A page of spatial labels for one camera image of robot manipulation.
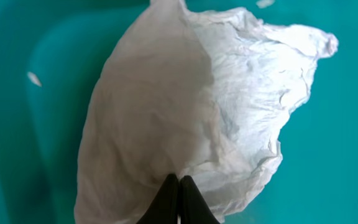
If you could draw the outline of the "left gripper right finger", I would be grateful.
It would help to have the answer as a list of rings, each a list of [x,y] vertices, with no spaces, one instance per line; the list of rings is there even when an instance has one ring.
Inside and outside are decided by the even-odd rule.
[[[181,224],[219,224],[191,176],[180,181]]]

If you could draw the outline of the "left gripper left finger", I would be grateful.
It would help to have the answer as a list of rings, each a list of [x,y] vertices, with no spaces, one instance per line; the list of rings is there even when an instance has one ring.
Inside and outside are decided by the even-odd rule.
[[[177,224],[179,182],[175,174],[168,174],[137,224]]]

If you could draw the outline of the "white napkin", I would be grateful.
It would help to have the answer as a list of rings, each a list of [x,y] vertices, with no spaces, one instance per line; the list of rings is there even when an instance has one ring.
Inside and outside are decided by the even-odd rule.
[[[223,223],[268,184],[278,136],[338,39],[243,7],[152,1],[104,64],[78,153],[77,223],[135,223],[167,175],[195,181]]]

